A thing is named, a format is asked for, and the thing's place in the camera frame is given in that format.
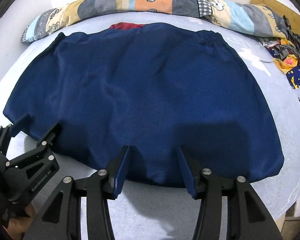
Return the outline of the navy blue jacket red collar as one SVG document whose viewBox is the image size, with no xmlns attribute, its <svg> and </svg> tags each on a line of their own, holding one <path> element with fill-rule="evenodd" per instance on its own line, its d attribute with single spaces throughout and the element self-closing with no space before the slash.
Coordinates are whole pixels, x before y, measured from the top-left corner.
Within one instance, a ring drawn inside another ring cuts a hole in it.
<svg viewBox="0 0 300 240">
<path fill-rule="evenodd" d="M 182 187 L 181 146 L 215 174 L 250 182 L 284 163 L 267 101 L 236 51 L 213 31 L 153 23 L 59 34 L 26 67 L 3 110 L 55 152 L 96 170 L 131 149 L 127 178 Z"/>
</svg>

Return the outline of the light blue bed sheet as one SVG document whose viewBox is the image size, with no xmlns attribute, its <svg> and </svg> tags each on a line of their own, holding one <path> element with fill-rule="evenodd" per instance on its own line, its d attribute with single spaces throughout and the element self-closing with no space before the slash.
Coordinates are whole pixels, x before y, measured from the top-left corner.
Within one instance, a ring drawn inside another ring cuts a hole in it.
<svg viewBox="0 0 300 240">
<path fill-rule="evenodd" d="M 280 136 L 285 157 L 280 173 L 253 184 L 274 219 L 279 219 L 300 197 L 300 89 L 293 90 L 286 77 L 270 63 L 269 53 L 257 41 L 239 33 L 215 26 L 206 21 L 183 16 L 127 12 L 92 18 L 61 32 L 87 34 L 108 29 L 119 23 L 146 24 L 163 22 L 187 30 L 212 30 L 220 33 L 243 59 L 262 89 Z M 60 33 L 34 42 L 28 48 L 21 46 L 19 59 L 12 59 L 0 81 L 0 125 L 10 122 L 3 116 L 3 109 L 19 76 L 28 64 Z M 24 150 L 31 150 L 35 141 L 20 133 L 8 150 L 8 157 L 16 157 Z M 75 179 L 87 177 L 94 170 L 62 155 L 57 155 L 60 170 L 34 199 L 38 210 L 60 180 L 67 175 Z M 127 181 L 118 200 L 109 201 L 110 215 L 116 239 L 191 239 L 198 216 L 199 201 L 192 200 L 185 189 L 150 186 Z"/>
</svg>

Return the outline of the colourful star pattern cloth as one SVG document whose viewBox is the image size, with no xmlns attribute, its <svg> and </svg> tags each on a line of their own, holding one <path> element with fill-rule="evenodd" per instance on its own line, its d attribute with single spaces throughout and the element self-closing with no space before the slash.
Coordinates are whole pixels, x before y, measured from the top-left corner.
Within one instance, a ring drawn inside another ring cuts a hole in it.
<svg viewBox="0 0 300 240">
<path fill-rule="evenodd" d="M 292 31 L 292 26 L 283 17 L 286 38 L 260 38 L 259 41 L 273 58 L 273 62 L 286 78 L 293 89 L 300 88 L 300 34 Z"/>
</svg>

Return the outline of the patchwork quilt roll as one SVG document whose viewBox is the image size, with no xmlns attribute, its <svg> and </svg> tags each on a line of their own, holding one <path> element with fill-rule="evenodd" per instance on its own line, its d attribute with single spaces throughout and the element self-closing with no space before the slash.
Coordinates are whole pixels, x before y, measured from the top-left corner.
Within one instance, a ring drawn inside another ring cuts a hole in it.
<svg viewBox="0 0 300 240">
<path fill-rule="evenodd" d="M 131 11 L 205 18 L 239 33 L 257 37 L 288 37 L 287 21 L 266 5 L 224 0 L 77 0 L 37 16 L 24 30 L 21 42 L 40 40 L 89 18 Z"/>
</svg>

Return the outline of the yellow wooden headboard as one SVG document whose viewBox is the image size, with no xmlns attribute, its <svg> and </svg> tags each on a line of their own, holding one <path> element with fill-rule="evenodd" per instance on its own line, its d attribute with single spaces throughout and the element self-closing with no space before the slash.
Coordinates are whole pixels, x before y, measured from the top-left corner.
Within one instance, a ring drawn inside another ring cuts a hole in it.
<svg viewBox="0 0 300 240">
<path fill-rule="evenodd" d="M 290 7 L 283 5 L 277 0 L 251 0 L 250 4 L 266 5 L 278 15 L 285 16 L 290 22 L 293 33 L 300 34 L 300 15 L 290 9 Z"/>
</svg>

